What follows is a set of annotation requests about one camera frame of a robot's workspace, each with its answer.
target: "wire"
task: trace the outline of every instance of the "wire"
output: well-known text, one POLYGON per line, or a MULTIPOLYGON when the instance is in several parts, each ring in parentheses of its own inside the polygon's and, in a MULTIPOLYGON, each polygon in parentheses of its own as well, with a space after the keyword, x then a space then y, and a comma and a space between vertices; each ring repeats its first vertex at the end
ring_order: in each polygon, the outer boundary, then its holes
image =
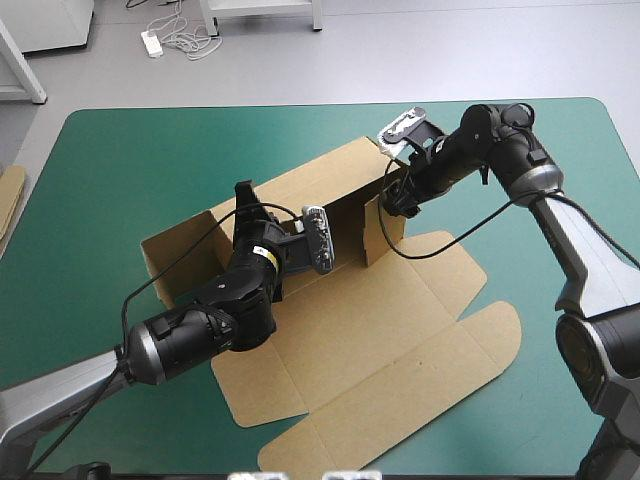
MULTIPOLYGON (((121 311, 122 338, 123 338, 122 358, 126 358, 128 345, 129 345, 129 322, 127 318, 129 302, 131 302, 132 299, 138 296, 145 288, 147 288, 153 282, 155 282, 160 277, 165 275, 169 270, 175 267, 179 262, 184 260, 191 252, 193 252, 198 247, 198 245, 200 245, 204 241, 205 238, 207 238, 216 228, 218 228, 223 222, 229 219, 232 215, 235 215, 238 212, 250 210, 256 207, 275 208, 276 210, 281 210, 287 213, 294 220, 298 219, 298 216, 292 210, 286 207, 277 205, 275 203, 258 202, 258 203, 249 203, 247 205, 243 205, 241 207, 235 208, 229 213, 227 213, 226 215, 224 215, 220 220, 215 222, 200 238, 198 238, 194 243, 191 244, 189 248, 187 248, 180 256, 178 256, 178 258, 176 258, 173 262, 171 262, 169 265, 164 267, 160 272, 154 275, 151 279, 144 282, 140 287, 136 288, 133 292, 131 292, 125 298, 124 303, 122 304, 122 311, 121 311)), ((51 455, 60 446, 60 444, 69 436, 69 434, 73 431, 73 429, 78 426, 78 424, 82 421, 82 419, 89 413, 89 411, 96 405, 96 403, 98 403, 98 400, 100 400, 100 397, 102 397, 102 395, 107 391, 107 389, 109 388, 109 385, 111 385, 113 380, 116 378, 116 376, 120 372, 121 372, 121 368, 120 368, 120 365, 118 365, 114 369, 114 371, 111 373, 111 375, 109 375, 109 377, 107 377, 104 380, 104 382, 102 382, 102 384, 98 387, 98 390, 96 390, 96 393, 91 397, 87 406, 82 409, 82 411, 73 420, 73 422, 71 422, 69 426, 64 430, 64 432, 62 432, 60 436, 54 440, 54 442, 49 446, 49 448, 47 448, 44 451, 44 453, 40 455, 35 462, 33 462, 33 464, 19 478, 19 480, 27 480, 31 476, 31 474, 33 474, 33 472, 35 472, 36 469, 49 457, 49 455, 51 455)))
POLYGON ((120 369, 118 367, 116 367, 116 369, 113 372, 111 372, 111 375, 109 375, 102 382, 102 384, 100 384, 100 386, 96 390, 96 393, 89 400, 89 403, 87 404, 87 406, 82 409, 82 411, 76 416, 76 418, 73 419, 73 421, 64 430, 64 432, 62 432, 60 436, 56 438, 51 445, 49 445, 49 448, 47 448, 42 453, 42 455, 40 455, 38 459, 35 462, 33 462, 33 464, 27 469, 27 471, 22 474, 19 480, 27 480, 33 474, 33 472, 35 472, 36 469, 40 465, 42 465, 42 463, 49 457, 49 455, 51 455, 56 450, 56 448, 60 446, 60 444, 69 436, 69 434, 73 431, 73 429, 78 426, 78 424, 87 415, 87 413, 89 413, 89 411, 94 407, 94 405, 98 403, 98 400, 100 400, 100 397, 104 395, 104 393, 107 391, 107 388, 109 388, 109 385, 111 385, 111 383, 116 378, 119 372, 120 372, 120 369))
POLYGON ((509 208, 514 203, 517 203, 518 201, 522 200, 523 198, 530 197, 532 195, 544 196, 544 192, 540 192, 540 191, 523 193, 522 195, 519 195, 518 197, 516 197, 516 198, 514 198, 512 200, 509 200, 507 203, 505 203, 500 208, 498 208, 495 212, 493 212, 489 216, 485 217, 480 222, 476 223, 469 230, 464 232, 462 235, 454 238, 453 240, 451 240, 449 243, 447 243, 443 247, 441 247, 441 248, 439 248, 437 250, 434 250, 433 252, 425 253, 425 254, 422 254, 422 255, 409 255, 407 253, 404 253, 402 250, 400 250, 398 247, 396 247, 393 244, 393 240, 391 239, 391 236, 389 235, 389 231, 387 230, 387 226, 385 225, 384 219, 383 219, 383 216, 382 216, 382 201, 381 201, 382 193, 383 193, 384 188, 386 186, 386 179, 387 179, 387 176, 389 175, 389 169, 391 168, 391 165, 393 163, 395 163, 395 162, 392 160, 387 164, 387 168, 384 171, 384 177, 382 178, 382 187, 380 189, 380 194, 378 195, 378 202, 377 202, 378 203, 378 220, 380 221, 380 227, 382 228, 382 234, 384 235, 384 238, 387 241, 387 244, 389 245, 389 248, 391 248, 391 250, 393 250, 395 253, 400 255, 402 258, 406 258, 407 260, 425 260, 427 258, 433 258, 433 257, 435 257, 437 255, 440 255, 441 253, 449 250, 454 245, 460 243, 462 240, 467 238, 469 235, 471 235, 475 231, 477 231, 480 228, 482 228, 484 225, 486 225, 491 220, 496 218, 498 215, 500 215, 502 212, 504 212, 507 208, 509 208))
POLYGON ((123 349, 123 357, 124 358, 126 358, 127 352, 128 352, 128 348, 129 348, 129 320, 128 320, 128 317, 127 317, 127 312, 128 312, 128 309, 129 309, 129 302, 131 302, 131 300, 133 300, 140 293, 142 293, 142 291, 145 288, 147 288, 153 282, 155 282, 160 277, 165 275, 169 270, 171 270, 173 267, 175 267, 179 262, 184 260, 189 254, 191 254, 191 252, 193 252, 198 247, 198 245, 200 245, 204 241, 205 238, 207 238, 211 233, 213 233, 213 231, 216 228, 218 228, 223 222, 225 222, 232 215, 235 215, 238 212, 242 212, 244 210, 250 210, 250 209, 256 208, 256 207, 275 208, 276 210, 281 210, 281 211, 287 213, 294 220, 296 220, 298 218, 298 216, 293 211, 291 211, 290 209, 288 209, 286 207, 283 207, 281 205, 277 205, 275 203, 258 202, 258 203, 250 203, 250 204, 243 205, 241 207, 235 208, 235 209, 231 210, 229 213, 227 213, 225 216, 223 216, 220 220, 215 222, 200 238, 198 238, 193 244, 191 244, 191 246, 189 248, 187 248, 178 258, 176 258, 173 262, 171 262, 169 265, 167 265, 162 270, 160 270, 160 272, 158 272, 156 275, 154 275, 149 280, 147 280, 142 285, 140 285, 138 288, 136 288, 129 295, 127 295, 127 298, 125 298, 125 300, 124 300, 124 302, 122 304, 122 310, 120 312, 120 318, 121 318, 121 322, 122 322, 122 340, 123 340, 122 349, 123 349))
POLYGON ((127 3, 125 4, 124 8, 135 8, 138 5, 142 5, 143 3, 147 3, 149 0, 139 0, 136 3, 131 3, 133 0, 127 0, 127 3))
POLYGON ((613 248, 618 250, 618 252, 620 252, 624 257, 626 257, 627 260, 629 260, 631 263, 633 263, 633 265, 637 269, 640 270, 640 262, 633 255, 631 255, 631 253, 629 253, 629 251, 627 251, 625 248, 623 248, 622 245, 620 245, 618 242, 616 242, 611 237, 611 235, 609 235, 607 232, 605 232, 604 229, 577 202, 575 202, 575 201, 571 200, 570 198, 567 198, 567 197, 565 197, 563 195, 558 195, 557 193, 548 193, 545 196, 549 197, 549 198, 553 198, 554 200, 557 200, 559 202, 565 203, 565 204, 573 207, 574 209, 576 209, 584 217, 584 219, 587 221, 587 223, 589 223, 589 225, 591 225, 593 227, 593 229, 600 234, 600 236, 602 238, 604 238, 613 248))
POLYGON ((496 218, 498 215, 500 215, 502 212, 504 212, 507 208, 509 208, 514 203, 518 203, 520 200, 522 200, 522 199, 524 199, 526 197, 530 197, 532 195, 536 195, 537 198, 534 198, 532 200, 533 202, 535 202, 535 201, 537 201, 537 200, 539 200, 541 198, 552 198, 554 200, 557 200, 559 202, 562 202, 562 203, 564 203, 566 205, 569 205, 569 206, 573 207, 575 210, 577 210, 584 217, 584 219, 587 221, 587 223, 589 223, 589 225, 591 225, 591 227, 593 227, 593 229, 596 232, 598 232, 598 234, 602 238, 604 238, 613 248, 615 248, 624 257, 626 257, 627 260, 629 260, 636 268, 640 269, 640 262, 633 255, 631 255, 631 253, 629 253, 626 249, 624 249, 622 247, 622 245, 620 245, 618 242, 616 242, 613 239, 613 237, 611 237, 611 235, 609 235, 587 213, 587 211, 583 207, 581 207, 574 200, 571 200, 571 199, 565 197, 564 195, 560 195, 560 192, 561 192, 560 189, 556 189, 556 190, 552 190, 552 191, 538 190, 538 191, 532 191, 532 192, 525 192, 522 195, 519 195, 516 198, 513 198, 513 199, 509 200, 507 203, 502 205, 500 208, 498 208, 492 214, 488 215, 483 220, 481 220, 480 222, 476 223, 469 230, 464 232, 462 235, 454 238, 453 240, 451 240, 449 243, 447 243, 443 247, 441 247, 441 248, 439 248, 437 250, 434 250, 433 252, 425 253, 423 255, 408 255, 408 254, 404 253, 403 251, 401 251, 398 247, 396 247, 393 244, 393 240, 391 239, 391 236, 389 235, 389 231, 387 230, 387 226, 384 223, 384 218, 383 218, 383 215, 382 215, 382 200, 381 200, 382 193, 384 192, 384 189, 386 187, 386 180, 387 180, 387 177, 389 175, 389 169, 391 168, 391 165, 393 163, 395 163, 395 161, 391 160, 387 164, 387 167, 385 168, 385 171, 384 171, 384 176, 382 177, 382 187, 380 188, 380 193, 378 195, 378 202, 377 202, 378 203, 378 220, 380 222, 380 227, 382 229, 382 234, 384 235, 384 238, 385 238, 387 244, 389 245, 389 248, 391 248, 391 250, 393 250, 395 253, 400 255, 402 258, 406 258, 407 260, 424 260, 424 259, 427 259, 427 258, 433 258, 436 255, 440 255, 441 253, 443 253, 446 250, 450 249, 451 247, 453 247, 457 243, 460 243, 462 240, 467 238, 469 235, 471 235, 472 233, 474 233, 475 231, 479 230, 481 227, 483 227, 484 225, 489 223, 491 220, 496 218))
POLYGON ((188 24, 189 20, 182 16, 182 0, 177 0, 173 13, 166 17, 152 20, 147 25, 147 31, 149 33, 155 33, 161 45, 166 45, 167 47, 184 52, 189 60, 200 60, 220 48, 220 45, 222 45, 222 37, 218 37, 215 45, 207 50, 213 38, 206 32, 205 26, 199 25, 193 33, 189 33, 185 32, 188 24), (161 22, 164 23, 154 27, 155 24, 161 22), (198 33, 202 29, 204 29, 204 34, 198 33))

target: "white furniture leg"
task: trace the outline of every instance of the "white furniture leg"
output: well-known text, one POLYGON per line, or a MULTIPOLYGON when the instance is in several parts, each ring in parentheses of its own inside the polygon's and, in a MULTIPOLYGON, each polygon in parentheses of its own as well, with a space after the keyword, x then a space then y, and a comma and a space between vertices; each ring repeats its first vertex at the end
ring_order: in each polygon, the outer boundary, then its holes
POLYGON ((211 37, 217 37, 220 35, 218 30, 218 22, 213 17, 211 9, 209 8, 209 0, 200 0, 200 9, 202 10, 202 16, 204 17, 204 25, 207 28, 207 33, 211 37))
POLYGON ((44 103, 47 100, 47 94, 24 59, 16 42, 13 41, 9 30, 2 23, 2 19, 0 19, 0 54, 18 82, 18 85, 0 85, 0 100, 30 99, 33 103, 44 103))
POLYGON ((322 0, 311 0, 313 9, 313 29, 322 30, 322 0))

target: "power strip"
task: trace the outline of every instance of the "power strip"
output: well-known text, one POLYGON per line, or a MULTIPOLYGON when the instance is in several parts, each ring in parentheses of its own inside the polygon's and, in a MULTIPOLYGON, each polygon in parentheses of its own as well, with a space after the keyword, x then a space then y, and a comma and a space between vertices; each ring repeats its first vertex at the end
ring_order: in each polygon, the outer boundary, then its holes
POLYGON ((151 58, 158 58, 162 56, 164 52, 162 50, 162 45, 160 45, 160 40, 158 40, 156 32, 150 32, 149 30, 146 30, 142 32, 140 36, 142 37, 144 46, 151 58))

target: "unfolded cardboard box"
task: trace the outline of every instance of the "unfolded cardboard box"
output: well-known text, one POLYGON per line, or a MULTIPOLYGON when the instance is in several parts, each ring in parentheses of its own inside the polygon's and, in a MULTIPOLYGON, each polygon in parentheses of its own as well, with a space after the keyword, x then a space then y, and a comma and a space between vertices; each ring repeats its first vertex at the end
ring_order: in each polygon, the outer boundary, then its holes
MULTIPOLYGON (((278 331, 264 345, 212 362, 238 425, 309 414, 261 450, 263 470, 312 480, 362 468, 500 375, 519 349, 520 322, 504 302, 458 320, 486 282, 461 246, 419 262, 389 251, 375 203, 386 162, 360 138, 256 188, 262 201, 294 211, 325 206, 336 252, 329 275, 310 271, 285 280, 285 299, 273 305, 278 331)), ((231 199, 145 240, 149 272, 233 207, 231 199)), ((404 221, 385 218, 409 253, 452 238, 403 238, 404 221)), ((229 221, 157 282, 160 299, 173 306, 221 273, 232 235, 229 221)))

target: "black cable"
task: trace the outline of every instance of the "black cable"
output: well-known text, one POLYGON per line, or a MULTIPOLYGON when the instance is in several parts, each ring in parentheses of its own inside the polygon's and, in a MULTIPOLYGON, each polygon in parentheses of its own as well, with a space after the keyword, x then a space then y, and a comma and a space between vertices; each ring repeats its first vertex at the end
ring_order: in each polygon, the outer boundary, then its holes
POLYGON ((149 0, 139 0, 136 3, 131 3, 133 0, 127 0, 127 3, 125 4, 125 8, 135 8, 138 5, 142 5, 143 3, 147 3, 149 0))
MULTIPOLYGON (((298 216, 292 210, 290 210, 290 209, 288 209, 286 207, 283 207, 281 205, 277 205, 275 203, 258 202, 258 203, 250 203, 250 204, 243 205, 241 207, 235 208, 232 211, 230 211, 229 213, 227 213, 225 216, 223 216, 220 220, 215 222, 198 240, 196 240, 189 248, 187 248, 187 250, 185 250, 185 252, 182 253, 182 255, 180 255, 173 262, 171 262, 169 265, 167 265, 165 268, 163 268, 159 273, 154 275, 151 279, 149 279, 146 282, 144 282, 140 287, 136 288, 124 300, 124 303, 122 304, 122 311, 121 311, 121 315, 122 315, 122 334, 123 334, 123 340, 124 340, 123 347, 122 347, 122 350, 123 350, 122 358, 126 358, 127 346, 129 344, 129 342, 128 342, 129 341, 129 324, 128 324, 128 318, 127 318, 127 310, 128 310, 128 307, 129 307, 129 302, 132 299, 134 299, 137 295, 139 295, 145 288, 147 288, 153 282, 155 282, 160 277, 165 275, 169 270, 171 270, 173 267, 175 267, 179 262, 184 260, 191 252, 193 252, 196 249, 196 247, 198 245, 200 245, 200 243, 202 243, 202 241, 205 238, 207 238, 207 236, 209 236, 216 228, 218 228, 223 222, 225 222, 227 219, 229 219, 232 215, 235 215, 236 213, 242 212, 244 210, 250 210, 252 208, 257 208, 257 207, 275 208, 276 210, 281 210, 281 211, 287 213, 294 220, 298 219, 298 216)), ((115 368, 115 370, 111 373, 111 375, 109 375, 109 377, 107 377, 104 380, 104 382, 102 382, 102 384, 98 387, 98 390, 96 390, 96 393, 91 397, 91 399, 89 400, 89 403, 87 404, 87 406, 82 409, 82 411, 73 420, 73 422, 71 422, 69 424, 69 426, 64 430, 64 432, 62 432, 60 434, 60 436, 54 440, 54 442, 49 446, 49 448, 47 448, 43 452, 43 454, 40 455, 35 462, 33 462, 33 464, 19 478, 19 480, 27 480, 29 478, 29 476, 31 476, 31 474, 33 474, 33 472, 35 472, 36 469, 49 457, 49 455, 51 455, 56 450, 56 448, 58 448, 60 446, 60 444, 69 436, 69 434, 73 431, 73 429, 78 426, 78 424, 87 415, 87 413, 89 413, 89 411, 95 406, 95 404, 98 403, 98 400, 100 400, 100 397, 102 397, 102 395, 107 391, 107 389, 109 388, 109 385, 111 385, 111 383, 113 382, 114 378, 116 378, 118 373, 120 373, 120 366, 119 365, 115 368)))
POLYGON ((532 195, 537 195, 537 196, 540 196, 540 197, 543 197, 545 195, 545 192, 540 192, 540 191, 523 193, 522 195, 519 195, 518 197, 516 197, 516 198, 514 198, 512 200, 509 200, 507 203, 502 205, 500 208, 498 208, 491 215, 485 217, 483 220, 481 220, 480 222, 475 224, 473 227, 471 227, 469 230, 464 232, 462 235, 454 238, 453 240, 451 240, 449 243, 447 243, 443 247, 439 248, 438 250, 434 250, 433 252, 425 253, 423 255, 409 255, 409 254, 406 254, 403 251, 401 251, 398 247, 396 247, 393 244, 393 240, 391 240, 391 237, 389 235, 389 231, 387 230, 387 226, 385 225, 384 219, 382 217, 382 200, 381 200, 382 193, 384 192, 384 189, 386 187, 386 179, 387 179, 387 176, 389 175, 389 169, 391 168, 391 165, 393 163, 395 163, 395 162, 393 160, 391 160, 387 164, 387 168, 384 171, 384 176, 382 177, 382 187, 380 188, 380 193, 378 195, 378 202, 377 202, 378 203, 378 220, 380 222, 380 227, 382 229, 382 234, 384 235, 384 239, 387 241, 387 244, 389 245, 389 248, 391 248, 391 250, 393 250, 395 253, 400 255, 402 258, 406 258, 407 260, 424 260, 424 259, 427 259, 427 258, 433 258, 436 255, 440 255, 441 253, 445 252, 446 250, 449 250, 451 247, 453 247, 457 243, 460 243, 462 240, 467 238, 469 235, 474 233, 476 230, 480 229, 481 227, 483 227, 484 225, 489 223, 491 220, 496 218, 498 215, 500 215, 502 212, 504 212, 507 208, 509 208, 514 203, 517 203, 518 201, 522 200, 523 198, 530 197, 532 195))
POLYGON ((613 248, 618 250, 618 252, 624 255, 627 258, 627 260, 633 263, 633 265, 640 270, 640 262, 633 255, 631 255, 631 253, 629 253, 626 249, 624 249, 622 245, 616 242, 611 237, 611 235, 605 232, 604 229, 600 225, 598 225, 598 223, 577 202, 563 195, 558 195, 557 193, 548 193, 545 196, 548 198, 553 198, 554 200, 557 200, 559 202, 565 203, 573 207, 574 209, 576 209, 584 217, 584 219, 589 223, 589 225, 591 225, 593 229, 600 234, 602 238, 604 238, 613 248))
POLYGON ((78 426, 78 424, 87 415, 87 413, 89 413, 89 410, 91 410, 93 406, 96 403, 98 403, 98 400, 100 400, 100 397, 102 397, 102 395, 107 391, 107 388, 109 388, 109 385, 111 385, 111 382, 113 382, 114 378, 116 378, 118 373, 119 373, 119 369, 116 367, 116 369, 111 373, 111 375, 109 375, 104 380, 104 382, 102 382, 102 384, 98 387, 98 390, 96 390, 96 393, 93 395, 93 397, 91 397, 91 400, 89 400, 89 403, 87 404, 87 406, 84 407, 80 413, 78 413, 76 418, 73 419, 73 421, 64 430, 64 432, 62 432, 60 436, 56 438, 51 445, 49 445, 49 448, 47 448, 42 453, 42 455, 40 455, 38 459, 35 462, 33 462, 33 464, 27 469, 27 471, 24 472, 24 474, 22 474, 19 480, 27 480, 31 476, 31 474, 33 474, 33 472, 35 472, 36 469, 40 465, 42 465, 42 463, 49 457, 49 455, 51 455, 54 452, 54 450, 60 446, 60 444, 69 436, 69 434, 73 431, 73 429, 78 426))

